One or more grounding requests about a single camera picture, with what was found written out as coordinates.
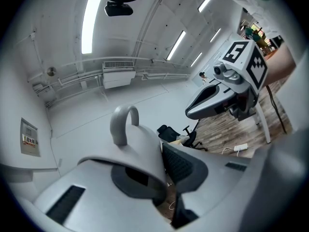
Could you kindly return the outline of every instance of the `handle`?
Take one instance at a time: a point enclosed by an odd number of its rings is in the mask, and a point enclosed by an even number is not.
[[[131,124],[138,126],[140,124],[139,112],[133,105],[118,106],[111,118],[110,131],[114,144],[118,146],[127,145],[126,138],[126,118],[131,113]]]

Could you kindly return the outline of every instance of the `office chair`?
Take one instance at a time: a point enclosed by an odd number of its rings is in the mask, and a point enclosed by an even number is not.
[[[204,147],[197,148],[198,145],[202,144],[201,142],[198,142],[195,145],[193,145],[193,142],[195,138],[197,137],[197,132],[195,130],[193,130],[192,132],[189,132],[188,128],[189,126],[183,129],[183,131],[185,130],[189,136],[189,139],[183,143],[183,146],[194,148],[194,149],[204,149],[205,151],[207,151],[207,148],[204,148]],[[168,143],[175,141],[176,138],[180,136],[180,134],[174,131],[172,127],[166,126],[166,125],[161,126],[159,129],[157,129],[157,131],[159,132],[159,135],[158,135],[159,138],[167,141]]]

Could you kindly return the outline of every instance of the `air conditioner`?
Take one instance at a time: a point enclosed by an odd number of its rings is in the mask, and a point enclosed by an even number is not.
[[[105,88],[129,85],[136,74],[134,62],[131,61],[107,61],[102,68]]]

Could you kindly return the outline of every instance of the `sign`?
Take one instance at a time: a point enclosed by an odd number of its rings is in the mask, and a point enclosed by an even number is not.
[[[29,146],[35,148],[35,141],[34,141],[34,139],[30,138],[30,137],[28,137],[28,136],[26,136],[24,134],[22,134],[22,135],[23,135],[23,144],[29,145]]]
[[[222,59],[231,63],[235,63],[243,50],[246,48],[247,44],[248,42],[246,41],[234,42]]]
[[[256,88],[259,89],[267,72],[267,65],[257,47],[255,47],[252,52],[252,56],[246,70],[253,80]]]

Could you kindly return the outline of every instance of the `ceiling light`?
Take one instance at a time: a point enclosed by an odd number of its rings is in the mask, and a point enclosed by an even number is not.
[[[213,41],[213,39],[217,36],[217,34],[220,32],[221,28],[218,29],[218,31],[214,34],[214,36],[211,38],[210,43]]]
[[[190,67],[192,67],[192,65],[194,65],[194,63],[198,60],[198,58],[199,58],[201,55],[202,55],[202,53],[200,53],[200,54],[198,55],[198,57],[193,61],[193,63],[191,64]]]
[[[202,4],[199,6],[198,11],[201,13],[209,2],[210,0],[204,0]]]
[[[82,29],[82,54],[92,53],[92,35],[101,0],[88,0]]]
[[[176,51],[176,49],[177,49],[177,47],[179,46],[180,42],[183,40],[184,36],[185,36],[185,31],[182,31],[182,33],[181,33],[180,36],[178,37],[178,39],[177,39],[175,45],[173,46],[171,52],[169,53],[167,60],[170,60],[170,59],[172,58],[174,52]]]

